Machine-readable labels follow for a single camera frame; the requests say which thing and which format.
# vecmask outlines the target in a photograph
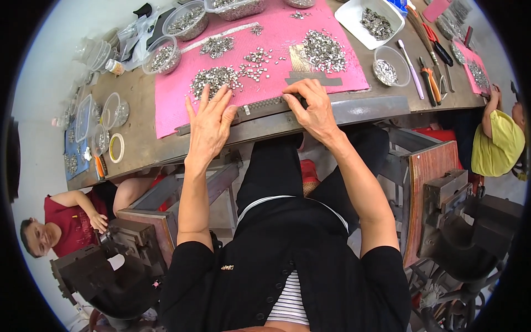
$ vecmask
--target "striped shirt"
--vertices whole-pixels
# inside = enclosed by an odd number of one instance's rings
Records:
[[[267,320],[288,321],[310,325],[302,304],[301,284],[298,280],[297,270],[293,270],[292,274],[288,276],[286,286],[284,286]]]

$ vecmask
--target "pink toothbrush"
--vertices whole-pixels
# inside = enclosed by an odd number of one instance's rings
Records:
[[[418,80],[417,72],[415,71],[415,68],[413,68],[413,64],[411,64],[411,60],[409,59],[409,56],[407,56],[406,53],[406,47],[404,46],[404,42],[402,39],[398,39],[398,47],[402,50],[402,53],[406,57],[406,62],[409,65],[409,70],[411,71],[411,76],[413,76],[413,81],[415,82],[415,86],[417,87],[418,96],[421,99],[424,99],[424,92],[422,91],[421,83]]]

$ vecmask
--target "red scissors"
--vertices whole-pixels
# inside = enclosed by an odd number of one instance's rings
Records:
[[[453,59],[450,57],[448,52],[446,52],[446,50],[441,46],[439,37],[437,37],[437,34],[435,33],[435,31],[433,31],[432,28],[426,25],[426,23],[422,23],[422,26],[426,30],[428,39],[433,42],[433,48],[435,49],[435,52],[441,57],[444,63],[452,67]]]

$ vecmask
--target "metal ruler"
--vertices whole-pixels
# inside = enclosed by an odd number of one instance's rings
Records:
[[[295,94],[295,97],[301,102],[304,108],[307,108],[308,105],[306,100],[299,94]],[[265,117],[268,115],[278,114],[289,111],[290,108],[288,103],[282,97],[275,97],[263,101],[258,101],[256,103],[240,106],[236,112],[236,116],[232,122],[232,126],[245,122],[254,120],[260,117]],[[190,124],[186,124],[181,127],[175,128],[176,135],[182,136],[190,133]]]

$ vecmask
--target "workbench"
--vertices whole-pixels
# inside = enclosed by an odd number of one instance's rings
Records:
[[[342,3],[327,0],[332,11],[336,11]],[[422,12],[426,5],[422,0],[414,0],[417,10]],[[435,24],[426,21],[438,34],[442,46],[450,51],[450,42],[439,33]],[[330,95],[331,101],[353,100],[348,109],[343,105],[333,108],[338,125],[376,121],[416,112],[432,112],[450,109],[481,107],[485,99],[472,93],[463,66],[455,63],[450,67],[452,85],[455,93],[448,93],[441,106],[431,107],[427,96],[420,100],[413,80],[406,87],[387,87],[377,81],[372,72],[374,51],[368,50],[347,30],[345,33],[352,45],[367,82],[371,86],[369,91],[342,92]],[[406,19],[406,25],[386,45],[398,50],[396,41],[402,39],[415,69],[420,72],[418,57],[422,56],[429,66],[433,66],[428,51],[425,49],[413,26]],[[443,64],[440,64],[443,75],[446,75]],[[96,85],[92,86],[92,96],[100,104],[104,104],[108,96],[118,92],[120,97],[130,104],[129,119],[119,128],[110,130],[122,134],[125,141],[123,160],[114,164],[110,161],[109,153],[104,154],[108,176],[106,179],[117,178],[142,169],[167,164],[177,164],[186,157],[190,144],[190,136],[170,135],[157,139],[155,134],[155,75],[146,75],[141,68],[132,72],[125,72],[122,76],[111,73],[99,77]],[[233,146],[244,142],[254,142],[280,135],[300,132],[303,128],[297,122],[292,112],[285,112],[267,117],[239,123],[230,130],[226,146]],[[93,186],[98,183],[95,165],[67,182],[69,190]]]

